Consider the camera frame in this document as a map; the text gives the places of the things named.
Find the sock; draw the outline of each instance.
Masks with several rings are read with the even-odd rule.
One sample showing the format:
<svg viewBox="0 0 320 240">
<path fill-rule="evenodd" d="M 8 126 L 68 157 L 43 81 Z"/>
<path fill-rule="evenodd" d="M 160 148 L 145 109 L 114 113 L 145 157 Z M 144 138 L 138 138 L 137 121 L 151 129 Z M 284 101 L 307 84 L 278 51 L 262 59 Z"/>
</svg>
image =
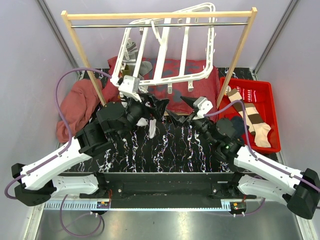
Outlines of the sock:
<svg viewBox="0 0 320 240">
<path fill-rule="evenodd" d="M 136 43 L 134 41 L 128 40 L 128 42 L 126 43 L 126 51 L 127 52 L 124 53 L 122 63 L 125 63 L 128 66 L 129 71 L 127 74 L 132 76 L 135 71 L 137 57 L 138 57 L 138 48 Z M 148 61 L 141 62 L 140 69 L 139 69 L 139 74 L 141 76 L 146 75 L 151 70 L 152 70 L 151 62 L 148 62 Z"/>
<path fill-rule="evenodd" d="M 248 113 L 249 119 L 254 127 L 255 145 L 262 148 L 271 148 L 271 145 L 268 142 L 268 133 L 271 130 L 271 127 L 262 120 L 253 103 L 246 103 L 244 105 L 245 111 Z"/>
<path fill-rule="evenodd" d="M 230 99 L 230 102 L 233 102 L 235 100 L 241 100 L 243 103 L 244 103 L 244 100 L 242 99 L 240 93 L 237 91 L 237 89 L 232 89 L 231 91 L 229 91 L 227 93 L 227 96 L 228 98 Z M 244 114 L 242 112 L 242 107 L 241 107 L 241 104 L 240 103 L 235 103 L 233 105 L 233 107 L 235 108 L 235 110 L 240 114 L 240 116 L 242 118 L 244 118 Z M 251 123 L 249 117 L 248 117 L 248 112 L 245 114 L 245 121 L 246 121 L 246 124 L 249 126 L 249 132 L 252 134 L 252 135 L 255 135 L 255 128 L 253 126 L 253 124 Z"/>
</svg>

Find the metal floor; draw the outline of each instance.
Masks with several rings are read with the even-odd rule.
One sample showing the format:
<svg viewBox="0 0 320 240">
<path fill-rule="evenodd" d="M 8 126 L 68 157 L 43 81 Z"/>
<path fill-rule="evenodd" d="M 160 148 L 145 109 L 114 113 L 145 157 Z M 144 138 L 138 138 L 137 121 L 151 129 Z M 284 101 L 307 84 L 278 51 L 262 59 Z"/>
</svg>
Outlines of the metal floor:
<svg viewBox="0 0 320 240">
<path fill-rule="evenodd" d="M 248 212 L 257 208 L 248 202 Z M 64 211 L 64 225 L 71 223 L 83 211 Z M 267 202 L 252 216 L 233 218 L 209 212 L 137 212 L 109 211 L 103 215 L 105 228 L 93 240 L 302 240 L 296 217 L 284 206 Z M 88 234 L 98 225 L 94 216 L 78 220 L 68 229 L 76 234 Z M 73 240 L 61 230 L 59 212 L 45 210 L 37 240 Z"/>
</svg>

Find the metal rod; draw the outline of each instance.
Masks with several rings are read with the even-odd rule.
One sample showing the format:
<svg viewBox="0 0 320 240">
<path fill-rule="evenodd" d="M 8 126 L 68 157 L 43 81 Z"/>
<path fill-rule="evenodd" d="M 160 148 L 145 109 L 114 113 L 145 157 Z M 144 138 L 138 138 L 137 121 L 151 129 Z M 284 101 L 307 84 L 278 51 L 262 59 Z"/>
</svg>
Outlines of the metal rod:
<svg viewBox="0 0 320 240">
<path fill-rule="evenodd" d="M 210 27 L 210 26 L 242 26 L 247 22 L 205 22 L 205 23 L 159 23 L 155 27 Z M 151 28 L 151 24 L 124 24 L 124 25 L 72 25 L 74 29 L 113 29 L 113 28 Z"/>
<path fill-rule="evenodd" d="M 52 30 L 52 33 L 55 35 L 57 41 L 59 42 L 61 48 L 63 49 L 63 52 L 65 54 L 65 56 L 67 57 L 67 59 L 69 60 L 71 66 L 75 69 L 75 68 L 78 68 L 79 65 L 75 59 L 75 57 L 73 56 L 71 50 L 69 49 L 64 37 L 62 36 L 59 28 L 58 28 L 58 25 L 53 17 L 53 14 L 51 13 L 51 11 L 49 10 L 49 7 L 46 3 L 45 0 L 36 0 L 39 8 L 41 9 L 44 17 L 46 18 L 51 30 Z"/>
<path fill-rule="evenodd" d="M 267 56 L 269 55 L 269 52 L 271 51 L 272 47 L 274 46 L 275 42 L 277 41 L 280 33 L 282 32 L 283 28 L 285 27 L 287 21 L 289 20 L 290 16 L 292 15 L 293 11 L 295 10 L 298 2 L 300 0 L 291 0 L 288 4 L 286 10 L 284 11 L 284 14 L 282 15 L 278 25 L 276 26 L 272 37 L 270 38 L 268 44 L 266 45 L 259 61 L 257 62 L 255 68 L 253 69 L 254 74 L 257 74 L 262 66 L 262 64 L 265 62 Z"/>
</svg>

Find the purple tube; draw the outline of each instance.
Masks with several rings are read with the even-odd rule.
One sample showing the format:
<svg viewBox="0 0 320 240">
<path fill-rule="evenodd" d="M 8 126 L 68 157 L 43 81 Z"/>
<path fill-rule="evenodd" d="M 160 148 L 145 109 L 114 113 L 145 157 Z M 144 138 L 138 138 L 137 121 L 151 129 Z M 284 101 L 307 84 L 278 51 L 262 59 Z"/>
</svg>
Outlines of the purple tube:
<svg viewBox="0 0 320 240">
<path fill-rule="evenodd" d="M 64 122 L 65 126 L 66 126 L 66 129 L 68 130 L 68 135 L 69 135 L 69 140 L 68 140 L 68 143 L 66 145 L 65 148 L 63 148 L 58 154 L 61 155 L 63 154 L 65 151 L 68 150 L 68 148 L 70 147 L 71 145 L 71 141 L 72 141 L 72 132 L 71 132 L 71 129 L 70 129 L 70 126 L 65 118 L 65 116 L 63 115 L 61 109 L 60 109 L 60 106 L 59 106 L 59 103 L 58 103 L 58 87 L 59 87 L 59 84 L 60 82 L 62 81 L 62 79 L 70 74 L 70 73 L 73 73 L 73 72 L 78 72 L 78 71 L 91 71 L 91 72 L 96 72 L 98 74 L 101 74 L 107 78 L 110 78 L 111 79 L 111 75 L 103 72 L 103 71 L 100 71 L 100 70 L 97 70 L 95 68 L 91 68 L 91 67 L 78 67 L 78 68 L 74 68 L 70 71 L 67 71 L 65 74 L 63 74 L 60 79 L 58 80 L 58 82 L 56 83 L 56 86 L 55 86 L 55 91 L 54 91 L 54 103 L 55 103 L 55 107 L 56 109 L 58 110 L 58 113 L 62 119 L 62 121 Z M 33 173 L 34 171 L 38 170 L 39 168 L 43 167 L 44 165 L 46 165 L 47 163 L 50 163 L 52 160 L 54 160 L 55 158 L 57 158 L 58 155 L 54 155 L 52 157 L 50 157 L 48 160 L 44 161 L 43 163 L 39 164 L 38 166 L 30 169 L 29 171 L 26 172 L 27 175 Z M 9 188 L 18 180 L 22 179 L 23 177 L 25 177 L 26 175 L 20 175 L 18 177 L 16 177 L 15 179 L 13 179 L 4 189 L 4 195 L 9 198 L 9 199 L 13 199 L 13 200 L 16 200 L 17 198 L 15 196 L 11 196 L 9 194 Z"/>
<path fill-rule="evenodd" d="M 224 112 L 225 110 L 227 110 L 228 108 L 230 108 L 233 104 L 235 103 L 240 103 L 241 104 L 241 108 L 242 108 L 242 112 L 243 112 L 243 123 L 244 123 L 244 131 L 245 131 L 245 139 L 246 139 L 246 143 L 247 143 L 247 146 L 248 146 L 248 149 L 249 149 L 249 152 L 252 154 L 252 156 L 254 156 L 254 158 L 256 158 L 257 160 L 259 160 L 260 162 L 268 165 L 269 167 L 273 168 L 273 169 L 276 169 L 278 171 L 280 171 L 281 173 L 283 174 L 286 174 L 288 176 L 290 176 L 290 172 L 286 171 L 286 170 L 283 170 L 281 169 L 280 167 L 278 166 L 274 166 L 272 165 L 271 163 L 261 159 L 261 158 L 258 158 L 257 155 L 254 153 L 254 151 L 252 150 L 251 148 L 251 145 L 250 145 L 250 142 L 249 142 L 249 134 L 248 134 L 248 129 L 247 129 L 247 123 L 246 123 L 246 108 L 245 108 L 245 105 L 242 101 L 240 100 L 235 100 L 231 103 L 229 103 L 227 106 L 225 106 L 224 108 L 222 108 L 221 110 L 219 111 L 216 111 L 214 113 L 210 113 L 210 114 L 205 114 L 204 116 L 205 117 L 212 117 L 212 116 L 215 116 L 215 115 L 218 115 L 222 112 Z M 301 178 L 301 177 L 298 177 L 298 176 L 293 176 L 295 179 L 307 184 L 308 186 L 310 186 L 311 188 L 313 188 L 314 190 L 316 190 L 318 193 L 320 193 L 320 188 L 318 188 L 317 186 L 313 185 L 312 183 L 308 182 L 307 180 Z"/>
<path fill-rule="evenodd" d="M 79 235 L 79 234 L 75 234 L 75 233 L 69 231 L 69 230 L 67 229 L 67 227 L 64 225 L 64 222 L 63 222 L 63 220 L 62 220 L 62 208 L 63 208 L 63 205 L 64 205 L 65 200 L 66 200 L 67 197 L 68 197 L 68 195 L 65 195 L 65 196 L 64 196 L 64 198 L 63 198 L 63 200 L 62 200 L 62 203 L 61 203 L 61 206 L 60 206 L 60 210 L 59 210 L 59 219 L 60 219 L 60 224 L 61 224 L 61 226 L 62 226 L 62 229 L 65 230 L 69 235 L 74 236 L 74 237 L 77 237 L 77 238 L 87 238 L 87 237 L 91 237 L 93 234 L 95 234 L 95 233 L 99 230 L 100 225 L 101 225 L 101 223 L 104 221 L 104 219 L 102 218 L 101 215 L 97 215 L 97 216 L 99 217 L 99 224 L 98 224 L 98 226 L 96 227 L 96 229 L 95 229 L 93 232 L 91 232 L 91 233 L 89 233 L 89 234 L 87 234 L 87 235 Z"/>
</svg>

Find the gray sock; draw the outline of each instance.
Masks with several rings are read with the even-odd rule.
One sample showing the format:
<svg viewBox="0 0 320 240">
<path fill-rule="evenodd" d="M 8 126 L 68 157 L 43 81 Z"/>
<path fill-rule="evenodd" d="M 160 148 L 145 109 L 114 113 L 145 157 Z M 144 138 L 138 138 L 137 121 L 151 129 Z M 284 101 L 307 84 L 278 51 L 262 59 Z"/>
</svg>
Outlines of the gray sock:
<svg viewBox="0 0 320 240">
<path fill-rule="evenodd" d="M 128 41 L 126 44 L 126 50 L 128 52 L 128 56 L 124 57 L 122 63 L 125 63 L 129 67 L 130 75 L 134 74 L 134 70 L 137 63 L 138 57 L 138 48 L 134 41 Z M 144 76 L 152 70 L 152 64 L 148 61 L 142 61 L 140 64 L 139 74 Z"/>
</svg>

